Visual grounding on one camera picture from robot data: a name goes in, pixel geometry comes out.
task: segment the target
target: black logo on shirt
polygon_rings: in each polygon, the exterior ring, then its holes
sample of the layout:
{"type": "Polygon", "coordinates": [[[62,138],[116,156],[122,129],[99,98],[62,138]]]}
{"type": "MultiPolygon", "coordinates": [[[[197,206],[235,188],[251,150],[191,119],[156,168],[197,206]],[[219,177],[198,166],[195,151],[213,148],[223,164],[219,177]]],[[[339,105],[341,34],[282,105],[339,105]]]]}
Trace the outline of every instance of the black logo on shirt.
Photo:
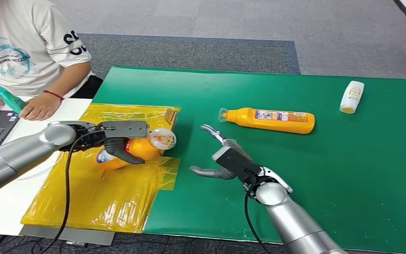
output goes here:
{"type": "MultiPolygon", "coordinates": [[[[63,37],[63,41],[67,44],[67,45],[71,45],[73,42],[79,40],[78,36],[76,35],[75,31],[72,30],[70,33],[67,33],[64,35],[63,37]]],[[[71,54],[73,54],[74,56],[79,56],[81,55],[83,52],[88,51],[85,47],[85,45],[82,45],[80,48],[76,48],[70,51],[71,54]]]]}

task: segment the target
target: clear bottle cap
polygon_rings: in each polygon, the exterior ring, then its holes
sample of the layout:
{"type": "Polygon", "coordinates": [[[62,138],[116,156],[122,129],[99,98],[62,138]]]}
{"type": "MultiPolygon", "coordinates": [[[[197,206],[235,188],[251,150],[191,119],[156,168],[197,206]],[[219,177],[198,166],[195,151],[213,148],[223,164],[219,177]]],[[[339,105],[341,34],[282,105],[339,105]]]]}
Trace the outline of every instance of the clear bottle cap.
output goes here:
{"type": "Polygon", "coordinates": [[[228,114],[228,110],[226,108],[222,107],[218,112],[218,121],[220,123],[226,122],[227,114],[228,114]]]}
{"type": "Polygon", "coordinates": [[[149,135],[150,144],[152,146],[161,149],[172,149],[177,143],[177,137],[175,134],[166,128],[156,128],[149,135]]]}

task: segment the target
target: t-shirt graphic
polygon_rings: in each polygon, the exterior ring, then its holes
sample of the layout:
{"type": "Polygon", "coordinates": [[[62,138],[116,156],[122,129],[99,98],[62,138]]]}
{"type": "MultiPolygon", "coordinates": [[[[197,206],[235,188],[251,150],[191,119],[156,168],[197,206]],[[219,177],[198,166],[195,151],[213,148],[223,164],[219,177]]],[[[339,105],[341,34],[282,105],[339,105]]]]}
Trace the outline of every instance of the t-shirt graphic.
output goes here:
{"type": "Polygon", "coordinates": [[[7,38],[0,37],[0,75],[20,78],[28,74],[34,65],[25,50],[11,45],[7,38]]]}

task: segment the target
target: white t-shirt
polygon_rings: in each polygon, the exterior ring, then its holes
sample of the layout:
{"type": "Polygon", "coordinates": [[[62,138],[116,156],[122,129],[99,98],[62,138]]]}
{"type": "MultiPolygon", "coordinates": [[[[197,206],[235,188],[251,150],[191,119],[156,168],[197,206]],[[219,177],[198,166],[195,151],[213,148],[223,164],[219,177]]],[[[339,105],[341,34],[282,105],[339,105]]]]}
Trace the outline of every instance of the white t-shirt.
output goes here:
{"type": "MultiPolygon", "coordinates": [[[[0,86],[14,95],[36,96],[65,67],[91,55],[60,11],[47,0],[0,0],[0,86]]],[[[88,80],[71,90],[72,96],[88,80]]]]}

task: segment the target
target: red bracelet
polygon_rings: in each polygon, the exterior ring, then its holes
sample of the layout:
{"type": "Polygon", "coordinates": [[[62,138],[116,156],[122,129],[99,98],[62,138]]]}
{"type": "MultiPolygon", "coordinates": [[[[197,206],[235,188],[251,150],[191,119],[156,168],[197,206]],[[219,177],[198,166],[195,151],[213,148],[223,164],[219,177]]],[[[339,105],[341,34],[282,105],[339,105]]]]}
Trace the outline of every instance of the red bracelet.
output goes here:
{"type": "Polygon", "coordinates": [[[51,95],[57,97],[58,99],[60,99],[61,101],[64,100],[64,98],[61,97],[60,95],[58,95],[58,94],[56,94],[56,93],[53,93],[53,92],[51,92],[51,91],[48,91],[48,90],[44,90],[43,93],[51,94],[51,95]]]}

